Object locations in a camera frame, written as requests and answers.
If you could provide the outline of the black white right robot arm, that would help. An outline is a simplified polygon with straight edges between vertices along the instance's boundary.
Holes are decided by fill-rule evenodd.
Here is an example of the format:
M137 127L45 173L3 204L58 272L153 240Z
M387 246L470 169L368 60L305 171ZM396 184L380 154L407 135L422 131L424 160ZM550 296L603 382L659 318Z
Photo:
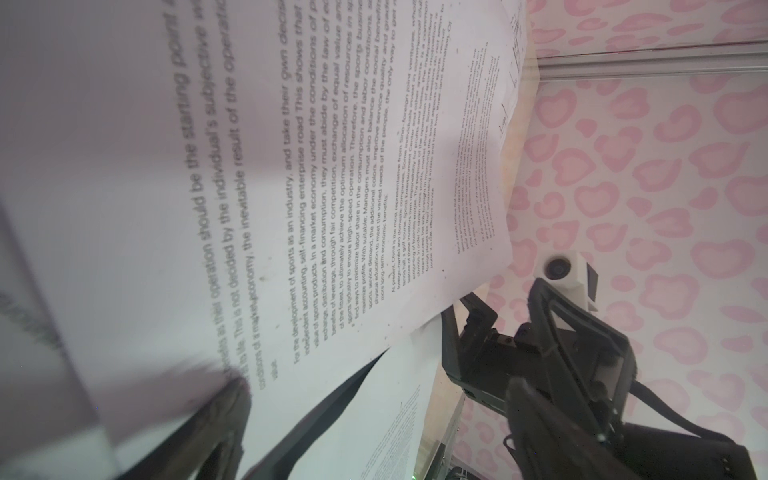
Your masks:
M752 479L748 450L686 420L637 379L629 339L537 279L512 335L475 294L442 321L442 366L509 425L526 479Z

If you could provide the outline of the large text paper sheet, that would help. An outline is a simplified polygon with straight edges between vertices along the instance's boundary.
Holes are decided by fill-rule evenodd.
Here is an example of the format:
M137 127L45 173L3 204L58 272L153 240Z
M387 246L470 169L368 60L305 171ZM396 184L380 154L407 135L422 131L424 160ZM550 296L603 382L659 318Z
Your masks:
M510 264L501 1L5 1L1 203L128 466L245 378L261 459Z

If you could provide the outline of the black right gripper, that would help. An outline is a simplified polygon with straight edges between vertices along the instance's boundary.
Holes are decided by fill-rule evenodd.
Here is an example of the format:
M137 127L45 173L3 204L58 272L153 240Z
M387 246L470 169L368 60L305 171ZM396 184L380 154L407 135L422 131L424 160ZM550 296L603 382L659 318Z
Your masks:
M502 414L512 379L522 379L587 432L616 432L632 382L636 357L626 335L577 306L544 279L529 292L528 322L498 332L497 313L476 294L441 314L442 366L474 401Z

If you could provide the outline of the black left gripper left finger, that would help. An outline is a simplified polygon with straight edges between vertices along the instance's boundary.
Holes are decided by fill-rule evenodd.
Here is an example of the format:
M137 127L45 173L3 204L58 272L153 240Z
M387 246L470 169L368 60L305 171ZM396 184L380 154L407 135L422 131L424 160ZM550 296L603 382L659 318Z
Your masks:
M122 479L233 479L251 410L246 380L227 383Z

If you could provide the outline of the orange and black folder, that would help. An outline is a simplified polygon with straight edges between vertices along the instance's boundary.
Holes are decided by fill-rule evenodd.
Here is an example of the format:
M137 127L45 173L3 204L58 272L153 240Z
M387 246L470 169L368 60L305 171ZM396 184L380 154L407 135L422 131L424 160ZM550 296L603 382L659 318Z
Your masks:
M381 357L358 370L326 397L260 461L247 463L244 478L292 479L290 473L296 462L341 416ZM410 479L444 478L463 403L457 391L448 389L446 379L437 367L414 474Z

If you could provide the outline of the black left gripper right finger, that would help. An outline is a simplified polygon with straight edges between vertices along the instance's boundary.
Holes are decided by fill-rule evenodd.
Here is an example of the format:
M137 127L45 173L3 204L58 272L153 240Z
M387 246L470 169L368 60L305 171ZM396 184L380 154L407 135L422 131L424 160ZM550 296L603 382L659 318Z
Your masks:
M637 477L525 379L510 379L505 409L514 459L525 479Z

